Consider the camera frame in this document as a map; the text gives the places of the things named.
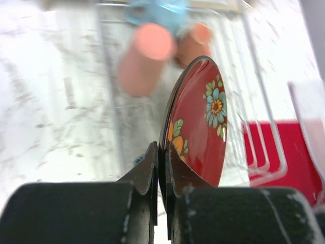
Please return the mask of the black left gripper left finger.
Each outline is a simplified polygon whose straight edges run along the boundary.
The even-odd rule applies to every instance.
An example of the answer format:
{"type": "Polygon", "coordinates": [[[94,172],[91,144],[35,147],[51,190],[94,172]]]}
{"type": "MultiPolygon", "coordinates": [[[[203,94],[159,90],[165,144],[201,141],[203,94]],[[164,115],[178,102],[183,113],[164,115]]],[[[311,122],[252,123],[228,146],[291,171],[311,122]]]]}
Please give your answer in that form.
{"type": "Polygon", "coordinates": [[[1,215],[1,243],[153,243],[158,147],[115,182],[20,186],[1,215]]]}

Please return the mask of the red floral plate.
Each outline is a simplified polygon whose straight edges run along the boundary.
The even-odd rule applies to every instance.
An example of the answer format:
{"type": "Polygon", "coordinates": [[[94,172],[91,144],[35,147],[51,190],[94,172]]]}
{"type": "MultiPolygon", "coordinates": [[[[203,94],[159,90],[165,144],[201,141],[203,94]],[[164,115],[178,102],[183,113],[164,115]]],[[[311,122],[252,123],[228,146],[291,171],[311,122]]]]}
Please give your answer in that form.
{"type": "Polygon", "coordinates": [[[228,111],[222,76],[214,60],[195,58],[171,92],[159,137],[163,156],[173,144],[180,159],[216,187],[225,160],[228,111]]]}

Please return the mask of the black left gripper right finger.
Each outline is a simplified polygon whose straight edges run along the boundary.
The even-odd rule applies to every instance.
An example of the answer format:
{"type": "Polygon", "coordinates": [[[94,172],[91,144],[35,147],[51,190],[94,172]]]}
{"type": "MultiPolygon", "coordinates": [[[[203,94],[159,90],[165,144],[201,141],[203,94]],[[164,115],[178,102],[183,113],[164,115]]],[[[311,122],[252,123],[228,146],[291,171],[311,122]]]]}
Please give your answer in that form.
{"type": "Polygon", "coordinates": [[[216,188],[166,151],[166,210],[172,243],[317,243],[317,219],[292,188],[216,188]]]}

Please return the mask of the pink plastic tumbler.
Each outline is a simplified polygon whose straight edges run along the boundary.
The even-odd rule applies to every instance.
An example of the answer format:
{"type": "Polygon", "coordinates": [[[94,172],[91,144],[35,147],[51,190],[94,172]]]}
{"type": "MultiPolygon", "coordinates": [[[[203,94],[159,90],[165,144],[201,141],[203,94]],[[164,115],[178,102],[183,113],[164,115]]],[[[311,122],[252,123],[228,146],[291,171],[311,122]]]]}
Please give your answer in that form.
{"type": "Polygon", "coordinates": [[[137,27],[118,65],[117,81],[131,96],[150,95],[174,51],[175,39],[166,28],[154,23],[137,27]]]}

